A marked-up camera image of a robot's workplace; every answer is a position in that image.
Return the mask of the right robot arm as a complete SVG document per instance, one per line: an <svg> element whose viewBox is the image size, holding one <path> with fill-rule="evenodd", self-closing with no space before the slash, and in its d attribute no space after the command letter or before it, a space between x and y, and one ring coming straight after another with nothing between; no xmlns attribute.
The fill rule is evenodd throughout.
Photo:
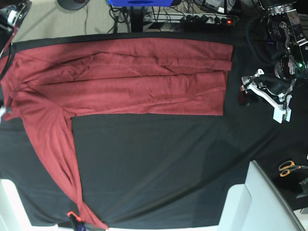
<svg viewBox="0 0 308 231"><path fill-rule="evenodd" d="M0 1L0 57L9 50L7 62L0 74L2 79L14 58L12 40L30 11L30 0L1 0Z"/></svg>

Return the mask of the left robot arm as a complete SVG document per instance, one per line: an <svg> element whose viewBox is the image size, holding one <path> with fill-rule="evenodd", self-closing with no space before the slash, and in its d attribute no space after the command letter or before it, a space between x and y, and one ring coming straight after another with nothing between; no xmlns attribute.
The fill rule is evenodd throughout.
<svg viewBox="0 0 308 231"><path fill-rule="evenodd" d="M272 66L273 73L243 77L238 102L248 106L258 101L255 87L286 107L296 82L308 78L308 38L302 28L294 0L257 0L259 14L245 28L247 44L256 59Z"/></svg>

